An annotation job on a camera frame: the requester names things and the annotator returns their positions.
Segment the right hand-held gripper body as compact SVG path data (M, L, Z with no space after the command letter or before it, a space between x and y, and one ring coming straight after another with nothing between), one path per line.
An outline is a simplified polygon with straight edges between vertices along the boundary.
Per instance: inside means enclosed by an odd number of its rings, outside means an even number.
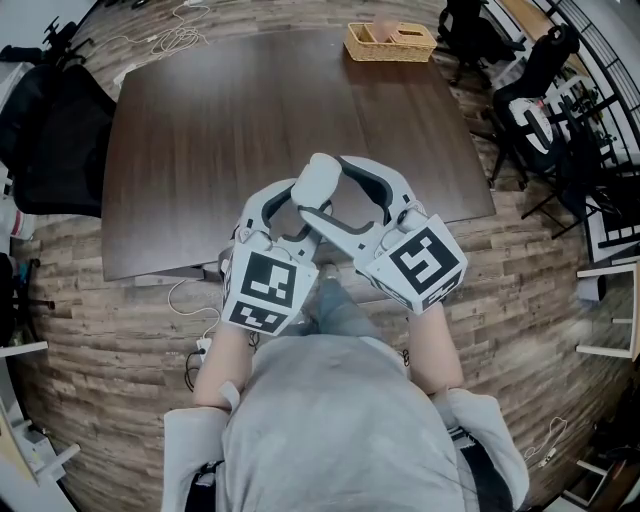
M458 286L468 265L444 222L417 200L385 225L367 222L358 235L371 254L359 258L357 271L416 315Z

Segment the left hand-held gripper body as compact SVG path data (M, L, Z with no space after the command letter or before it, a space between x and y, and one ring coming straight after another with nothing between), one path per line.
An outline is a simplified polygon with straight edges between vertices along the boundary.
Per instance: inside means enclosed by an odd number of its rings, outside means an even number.
M278 256L277 240L263 232L239 239L237 227L231 247L219 258L221 320L261 334L280 334L301 312L316 281L314 256Z

